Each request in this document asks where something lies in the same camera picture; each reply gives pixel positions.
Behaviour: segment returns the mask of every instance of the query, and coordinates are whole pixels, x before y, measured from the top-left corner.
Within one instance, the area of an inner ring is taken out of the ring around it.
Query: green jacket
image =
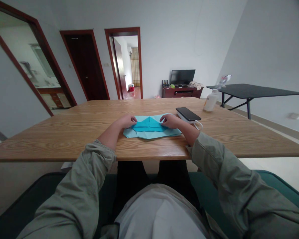
[[[222,143],[200,133],[194,146],[187,148],[192,161],[217,187],[222,209],[240,237],[299,238],[299,208]],[[115,160],[114,151],[100,141],[88,144],[18,238],[93,238],[98,194]],[[211,238],[226,237],[212,221],[205,222]]]

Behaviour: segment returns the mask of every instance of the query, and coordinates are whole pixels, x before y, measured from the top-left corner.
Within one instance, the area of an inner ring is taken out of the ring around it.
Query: person
[[[164,115],[161,121],[183,133],[191,160],[217,187],[221,207],[241,238],[299,238],[299,208],[258,173],[180,118]],[[93,238],[98,193],[116,160],[118,136],[134,124],[136,118],[125,115],[88,144],[18,238]],[[200,211],[185,168],[185,161],[160,161],[157,179],[150,182],[142,162],[118,162],[114,223],[103,226],[102,238],[226,238]]]

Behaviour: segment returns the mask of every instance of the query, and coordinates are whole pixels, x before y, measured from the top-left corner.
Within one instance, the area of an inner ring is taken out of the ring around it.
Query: phone screen
[[[176,110],[178,112],[180,112],[185,117],[185,119],[187,119],[188,121],[201,120],[201,118],[198,115],[194,114],[192,111],[190,111],[186,107],[179,107],[179,108],[176,108]]]

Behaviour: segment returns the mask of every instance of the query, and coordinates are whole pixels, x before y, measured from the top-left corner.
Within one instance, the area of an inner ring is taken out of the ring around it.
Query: white shirt
[[[150,184],[117,216],[119,238],[209,238],[197,209],[164,184]]]

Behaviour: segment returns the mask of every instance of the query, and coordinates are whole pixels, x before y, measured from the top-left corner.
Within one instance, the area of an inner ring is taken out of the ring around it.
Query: wooden door
[[[124,65],[123,65],[123,57],[122,57],[122,50],[121,45],[117,42],[115,38],[112,38],[113,45],[114,45],[114,55],[115,55],[115,61],[116,66],[118,70],[118,77],[119,82],[121,83],[121,92],[123,99],[127,99],[127,90],[126,90],[126,82],[125,82],[125,75],[124,75]]]
[[[71,34],[64,38],[87,100],[108,100],[92,36]]]

